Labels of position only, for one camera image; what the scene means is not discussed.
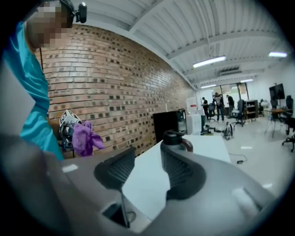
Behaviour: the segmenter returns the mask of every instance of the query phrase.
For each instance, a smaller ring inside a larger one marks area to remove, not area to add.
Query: office chair
[[[291,95],[288,95],[286,97],[286,107],[290,111],[284,112],[284,115],[287,117],[291,117],[293,115],[293,98],[291,97]]]
[[[259,103],[259,108],[258,108],[258,115],[259,116],[264,116],[264,113],[263,113],[263,106],[261,105],[261,103],[263,102],[263,99],[260,100],[260,103]]]
[[[286,107],[288,111],[282,113],[282,116],[280,117],[280,121],[286,124],[286,135],[288,135],[290,133],[290,127],[287,124],[287,121],[293,115],[293,98],[291,97],[291,95],[288,95],[286,97]]]
[[[271,99],[271,108],[272,109],[277,108],[277,100],[275,98]]]
[[[288,118],[286,120],[286,124],[288,125],[289,128],[293,128],[293,132],[295,131],[295,118]],[[295,133],[290,137],[290,138],[286,138],[286,140],[284,142],[282,142],[282,145],[284,145],[284,143],[286,142],[291,142],[293,144],[293,148],[291,149],[291,152],[294,151],[294,143],[295,143]]]
[[[208,118],[208,121],[210,120],[214,120],[216,121],[215,119],[211,118],[214,116],[214,108],[215,108],[215,105],[213,103],[210,103],[209,106],[208,106],[208,112],[209,112],[209,118]]]
[[[245,110],[245,101],[243,99],[240,99],[238,101],[238,115],[236,117],[236,122],[233,122],[231,124],[234,124],[234,127],[237,125],[237,124],[241,124],[242,127],[244,126],[245,122],[243,121],[243,117],[244,117],[244,110]]]

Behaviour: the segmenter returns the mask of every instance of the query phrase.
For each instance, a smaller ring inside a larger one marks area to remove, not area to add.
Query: person
[[[2,59],[7,63],[24,89],[35,100],[20,136],[53,152],[63,159],[57,136],[59,121],[47,118],[49,109],[48,83],[35,56],[38,48],[57,46],[72,27],[74,6],[70,0],[42,3],[25,22],[16,25],[3,50]]]
[[[213,116],[216,116],[216,114],[215,114],[215,108],[216,108],[216,104],[215,104],[215,100],[214,100],[214,98],[213,98],[213,100],[212,100],[212,103],[211,103],[213,106],[214,106],[214,108],[213,108]]]
[[[202,105],[203,109],[204,109],[204,113],[205,113],[207,119],[209,119],[209,113],[208,113],[209,104],[208,104],[208,101],[204,97],[202,97],[202,100],[204,101],[203,105]]]
[[[224,103],[223,98],[218,92],[215,93],[214,101],[216,102],[216,110],[217,110],[217,122],[219,121],[219,115],[221,114],[221,119],[224,121]]]
[[[231,112],[235,108],[235,101],[233,100],[232,96],[227,95],[226,97],[229,104],[229,118],[231,118]]]

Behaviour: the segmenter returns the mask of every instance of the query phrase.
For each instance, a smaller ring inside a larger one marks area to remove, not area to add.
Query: black monitor
[[[285,99],[285,92],[283,84],[278,84],[269,88],[271,94],[271,100]]]
[[[277,99],[285,99],[285,92],[283,84],[276,85]]]
[[[184,109],[155,113],[153,114],[153,124],[157,143],[163,139],[163,134],[167,130],[177,130],[187,134],[186,114]]]

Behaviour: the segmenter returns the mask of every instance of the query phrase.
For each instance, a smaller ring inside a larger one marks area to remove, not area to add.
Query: corrugated metal ceiling
[[[292,52],[276,22],[252,0],[85,0],[86,24],[114,31],[147,47],[193,87],[239,68],[237,77],[260,74]],[[73,0],[74,5],[80,0]],[[216,56],[226,61],[194,69]]]

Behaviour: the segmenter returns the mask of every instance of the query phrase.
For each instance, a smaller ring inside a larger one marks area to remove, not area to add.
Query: cable
[[[232,154],[232,153],[229,153],[229,155],[233,155],[233,156],[243,156],[246,160],[238,160],[236,163],[237,164],[242,164],[243,162],[245,161],[248,161],[247,157],[243,154]]]
[[[42,60],[42,50],[41,50],[41,48],[40,48],[40,58],[41,58],[42,71],[44,72],[44,70],[43,70],[43,60]]]

